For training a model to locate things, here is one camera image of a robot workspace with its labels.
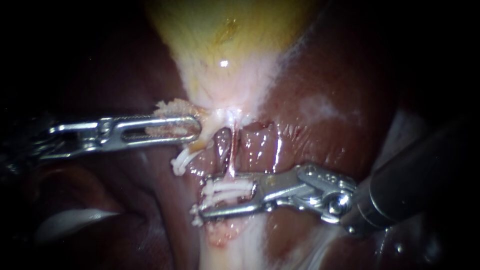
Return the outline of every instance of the white tissue strand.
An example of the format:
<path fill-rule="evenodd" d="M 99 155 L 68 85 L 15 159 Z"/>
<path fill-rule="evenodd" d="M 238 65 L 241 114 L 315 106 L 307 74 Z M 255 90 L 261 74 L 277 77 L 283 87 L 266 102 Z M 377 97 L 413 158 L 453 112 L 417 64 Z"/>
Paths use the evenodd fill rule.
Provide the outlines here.
<path fill-rule="evenodd" d="M 165 103 L 160 101 L 158 109 L 153 112 L 157 117 L 168 116 L 193 116 L 201 125 L 201 133 L 196 141 L 183 146 L 181 153 L 171 161 L 173 173 L 182 176 L 186 172 L 187 165 L 204 149 L 213 145 L 212 137 L 220 129 L 227 127 L 232 131 L 252 123 L 254 118 L 236 108 L 204 109 L 186 100 L 176 98 Z M 153 137 L 164 135 L 164 128 L 148 127 L 145 132 Z"/>
<path fill-rule="evenodd" d="M 58 240 L 78 232 L 85 226 L 115 215 L 118 213 L 95 208 L 67 210 L 54 214 L 40 224 L 35 232 L 35 242 L 45 244 Z"/>
<path fill-rule="evenodd" d="M 191 224 L 196 227 L 204 226 L 206 239 L 211 245 L 217 247 L 225 246 L 229 241 L 240 235 L 255 217 L 251 215 L 204 222 L 199 215 L 199 211 L 216 207 L 218 204 L 234 205 L 238 204 L 239 200 L 250 200 L 253 189 L 254 183 L 246 179 L 221 180 L 217 182 L 208 179 L 202 188 L 200 203 L 194 204 L 190 210 L 190 214 L 193 215 Z"/>

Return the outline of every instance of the white fibrous tissue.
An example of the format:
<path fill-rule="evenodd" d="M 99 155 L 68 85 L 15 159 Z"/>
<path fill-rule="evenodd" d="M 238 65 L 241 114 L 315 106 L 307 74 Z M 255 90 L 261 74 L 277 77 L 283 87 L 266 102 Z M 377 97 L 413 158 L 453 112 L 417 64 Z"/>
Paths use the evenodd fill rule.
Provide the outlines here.
<path fill-rule="evenodd" d="M 156 106 L 158 109 L 153 112 L 156 117 L 193 116 L 201 125 L 201 133 L 198 139 L 183 145 L 181 153 L 171 161 L 173 173 L 176 176 L 182 176 L 186 172 L 186 167 L 190 161 L 204 149 L 213 145 L 212 137 L 218 130 L 227 127 L 234 132 L 253 121 L 249 115 L 243 114 L 241 109 L 204 109 L 179 98 L 168 103 L 160 101 Z M 174 126 L 171 128 L 148 127 L 145 131 L 153 137 L 168 136 L 174 132 L 181 132 Z"/>
<path fill-rule="evenodd" d="M 199 215 L 200 211 L 214 208 L 218 204 L 234 205 L 239 200 L 249 200 L 254 189 L 253 181 L 247 179 L 236 179 L 234 181 L 213 181 L 208 179 L 201 190 L 201 201 L 194 204 L 190 210 L 193 215 L 193 226 L 201 227 L 204 222 Z"/>

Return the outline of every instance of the dark background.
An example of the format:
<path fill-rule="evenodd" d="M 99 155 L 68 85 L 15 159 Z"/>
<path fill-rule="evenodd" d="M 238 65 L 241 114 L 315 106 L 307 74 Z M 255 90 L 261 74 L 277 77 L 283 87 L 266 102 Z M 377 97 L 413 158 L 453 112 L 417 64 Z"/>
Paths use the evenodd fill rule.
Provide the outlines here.
<path fill-rule="evenodd" d="M 411 91 L 411 103 L 429 123 L 437 125 L 454 115 L 472 113 L 478 106 L 478 86 L 470 83 L 478 69 L 471 42 L 478 31 L 471 29 L 471 8 L 439 1 L 337 2 L 346 13 L 360 14 L 360 20 L 371 22 L 387 47 L 398 83 Z M 139 4 L 121 0 L 14 1 L 3 3 L 1 10 L 0 120 L 4 131 L 18 119 L 42 111 L 55 113 L 62 90 L 81 59 L 108 36 L 111 22 L 118 21 L 113 18 L 127 19 L 142 12 Z M 8 135 L 3 132 L 0 138 Z M 28 260 L 31 222 L 16 191 L 13 185 L 0 185 L 0 250 L 6 258 L 3 264 L 18 267 Z M 472 232 L 459 232 L 452 224 L 465 223 L 472 214 L 470 201 L 452 196 L 445 198 L 445 206 L 460 204 L 460 210 L 443 207 L 434 211 L 434 220 L 445 231 L 449 262 L 467 257 L 460 239 Z"/>

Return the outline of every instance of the metal surgical instrument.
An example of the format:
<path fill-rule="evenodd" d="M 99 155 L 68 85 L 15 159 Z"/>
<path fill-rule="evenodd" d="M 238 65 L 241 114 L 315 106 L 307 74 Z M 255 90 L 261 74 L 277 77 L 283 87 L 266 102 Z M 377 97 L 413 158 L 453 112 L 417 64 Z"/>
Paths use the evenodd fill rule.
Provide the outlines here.
<path fill-rule="evenodd" d="M 365 236 L 387 229 L 435 204 L 448 203 L 442 195 L 466 173 L 473 135 L 465 118 L 453 121 L 413 143 L 374 171 L 359 186 L 312 163 L 284 173 L 242 173 L 254 182 L 252 199 L 230 206 L 202 209 L 203 220 L 270 212 L 279 206 L 310 210 L 323 221 Z M 221 181 L 223 175 L 206 180 Z"/>
<path fill-rule="evenodd" d="M 41 162 L 71 159 L 88 153 L 112 152 L 195 141 L 202 127 L 189 115 L 128 115 L 96 120 L 59 121 L 50 114 L 19 124 L 0 145 L 2 175 L 20 175 Z M 156 136 L 146 133 L 156 129 Z"/>

